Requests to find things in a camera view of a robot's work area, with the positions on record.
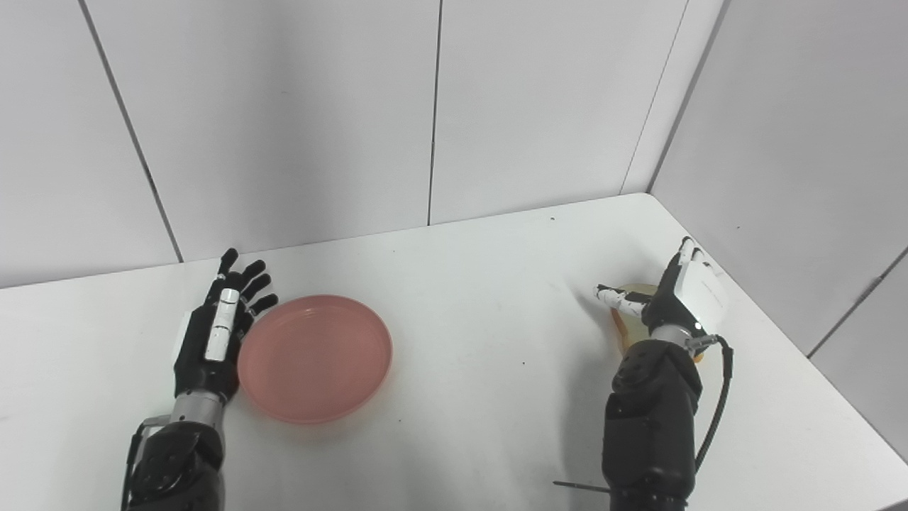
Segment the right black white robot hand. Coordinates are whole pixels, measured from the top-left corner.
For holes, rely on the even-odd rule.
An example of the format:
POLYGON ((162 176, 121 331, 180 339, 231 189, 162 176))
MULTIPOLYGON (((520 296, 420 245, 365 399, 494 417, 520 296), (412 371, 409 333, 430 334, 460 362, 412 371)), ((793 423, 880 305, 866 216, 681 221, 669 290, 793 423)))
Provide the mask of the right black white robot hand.
POLYGON ((653 294, 600 284, 594 295, 613 310, 638 317, 651 333, 675 326, 694 339, 718 334, 730 304, 716 268, 690 236, 682 239, 653 294))

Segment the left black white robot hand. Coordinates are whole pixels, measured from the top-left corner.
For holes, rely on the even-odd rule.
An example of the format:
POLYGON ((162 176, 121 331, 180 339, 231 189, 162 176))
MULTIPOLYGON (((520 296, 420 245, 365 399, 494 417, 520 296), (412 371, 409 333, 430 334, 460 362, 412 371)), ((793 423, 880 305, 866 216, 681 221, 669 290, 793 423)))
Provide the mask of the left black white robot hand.
POLYGON ((239 353, 258 317, 279 303, 263 295, 272 284, 266 262, 256 260, 236 270, 239 253, 230 247, 218 262, 204 301, 192 310, 173 363, 175 397, 210 392, 229 403, 239 390, 239 353))

